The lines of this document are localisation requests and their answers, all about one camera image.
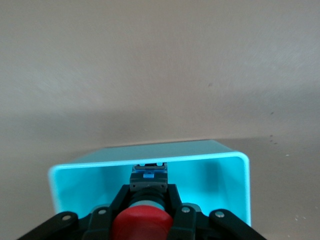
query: metal screw head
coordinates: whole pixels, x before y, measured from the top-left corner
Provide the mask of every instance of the metal screw head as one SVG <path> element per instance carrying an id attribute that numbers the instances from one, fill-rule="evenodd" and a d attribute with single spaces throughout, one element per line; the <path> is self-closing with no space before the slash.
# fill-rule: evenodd
<path id="1" fill-rule="evenodd" d="M 187 206 L 184 206 L 183 208 L 181 208 L 181 211 L 183 213 L 189 213 L 190 212 L 190 208 L 188 208 Z"/>
<path id="2" fill-rule="evenodd" d="M 63 220 L 63 221 L 67 221 L 67 220 L 69 220 L 70 218 L 71 218 L 70 215 L 65 215 L 65 216 L 62 217 L 62 220 Z"/>
<path id="3" fill-rule="evenodd" d="M 105 214 L 106 212 L 107 212 L 107 210 L 101 209 L 100 211 L 98 211 L 98 214 L 99 214 L 99 215 L 102 215 L 102 214 Z"/>
<path id="4" fill-rule="evenodd" d="M 225 214 L 222 211 L 216 211 L 214 213 L 218 218 L 223 218 L 225 216 Z"/>

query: red cylinder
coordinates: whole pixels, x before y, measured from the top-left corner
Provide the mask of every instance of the red cylinder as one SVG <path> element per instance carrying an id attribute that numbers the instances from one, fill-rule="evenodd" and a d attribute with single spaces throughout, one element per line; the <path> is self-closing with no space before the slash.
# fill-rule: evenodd
<path id="1" fill-rule="evenodd" d="M 166 240 L 172 224 L 172 217 L 157 207 L 129 207 L 114 219 L 111 240 Z"/>

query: cyan box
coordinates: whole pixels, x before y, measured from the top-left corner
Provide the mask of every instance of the cyan box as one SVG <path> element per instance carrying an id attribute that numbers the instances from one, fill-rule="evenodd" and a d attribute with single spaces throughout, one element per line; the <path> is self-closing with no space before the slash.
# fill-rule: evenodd
<path id="1" fill-rule="evenodd" d="M 227 209 L 251 225 L 248 157 L 214 141 L 197 140 L 103 148 L 48 173 L 56 213 L 79 218 L 110 204 L 132 166 L 167 163 L 168 183 L 176 184 L 183 203 L 200 206 L 205 215 Z"/>

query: light blue container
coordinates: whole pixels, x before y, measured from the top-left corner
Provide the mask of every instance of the light blue container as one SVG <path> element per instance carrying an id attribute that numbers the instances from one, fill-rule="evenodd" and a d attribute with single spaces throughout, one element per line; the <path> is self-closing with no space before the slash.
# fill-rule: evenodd
<path id="1" fill-rule="evenodd" d="M 248 157 L 214 141 L 185 141 L 103 148 L 48 173 L 56 213 L 85 217 L 96 206 L 110 204 L 132 166 L 167 163 L 168 183 L 176 184 L 183 203 L 194 203 L 205 215 L 227 209 L 251 225 Z"/>

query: gray surface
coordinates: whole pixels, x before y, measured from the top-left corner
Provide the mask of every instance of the gray surface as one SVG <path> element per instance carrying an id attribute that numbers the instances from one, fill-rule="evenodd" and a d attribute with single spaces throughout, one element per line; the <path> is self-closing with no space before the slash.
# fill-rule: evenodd
<path id="1" fill-rule="evenodd" d="M 0 239 L 53 214 L 50 166 L 193 139 L 249 155 L 262 235 L 319 239 L 319 26 L 318 0 L 2 0 Z"/>

